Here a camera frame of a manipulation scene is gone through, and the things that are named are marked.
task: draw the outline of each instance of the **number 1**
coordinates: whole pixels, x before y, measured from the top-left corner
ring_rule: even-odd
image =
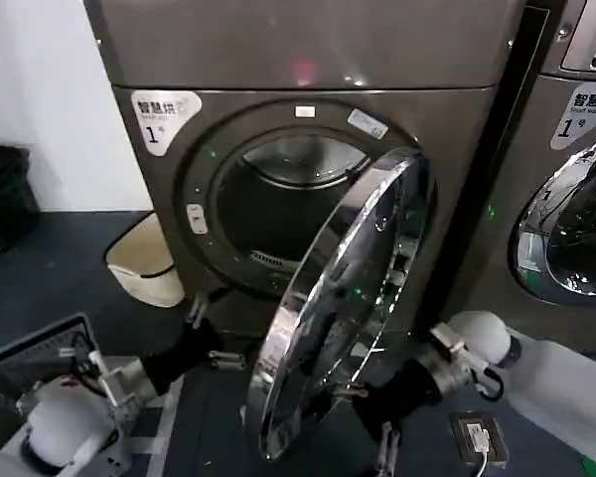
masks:
[[[150,134],[150,140],[148,142],[152,142],[153,144],[159,142],[157,139],[155,139],[155,133],[152,132],[152,127],[147,126],[146,129],[148,129],[148,134]]]
[[[567,119],[565,121],[565,127],[563,128],[563,132],[560,132],[558,134],[558,137],[569,137],[569,127],[572,125],[572,120],[571,119]]]

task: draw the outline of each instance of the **white wall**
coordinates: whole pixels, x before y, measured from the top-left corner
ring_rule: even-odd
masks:
[[[44,210],[152,208],[81,0],[0,0],[0,141]]]

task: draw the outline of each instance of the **beige bin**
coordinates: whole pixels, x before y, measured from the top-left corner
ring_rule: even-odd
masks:
[[[123,289],[138,300],[170,308],[184,298],[172,255],[154,213],[110,246],[106,264]]]

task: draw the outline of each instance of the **label sticker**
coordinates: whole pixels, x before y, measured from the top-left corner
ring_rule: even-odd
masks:
[[[549,147],[564,149],[596,127],[596,82],[584,82],[574,90],[558,122]]]
[[[208,223],[201,204],[188,204],[186,207],[190,228],[195,236],[204,236],[208,233]]]
[[[296,106],[296,117],[316,117],[316,106]]]
[[[357,129],[364,131],[366,134],[373,136],[375,139],[382,139],[388,131],[386,124],[379,122],[359,109],[354,109],[349,114],[347,122]]]
[[[146,149],[163,156],[177,133],[201,110],[201,99],[191,91],[138,89],[130,100]]]

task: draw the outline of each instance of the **front-loading washer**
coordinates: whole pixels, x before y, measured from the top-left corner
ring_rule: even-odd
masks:
[[[484,207],[474,226],[456,220],[472,234],[441,316],[488,309],[595,353],[596,0],[530,3],[543,34],[525,52],[533,63],[495,177],[479,181],[492,184]]]
[[[184,288],[229,290],[214,325],[263,334],[341,200],[396,157],[421,192],[398,215],[399,266],[378,267],[403,286],[389,329],[408,330],[523,2],[85,3]],[[365,251],[354,267],[374,266]]]

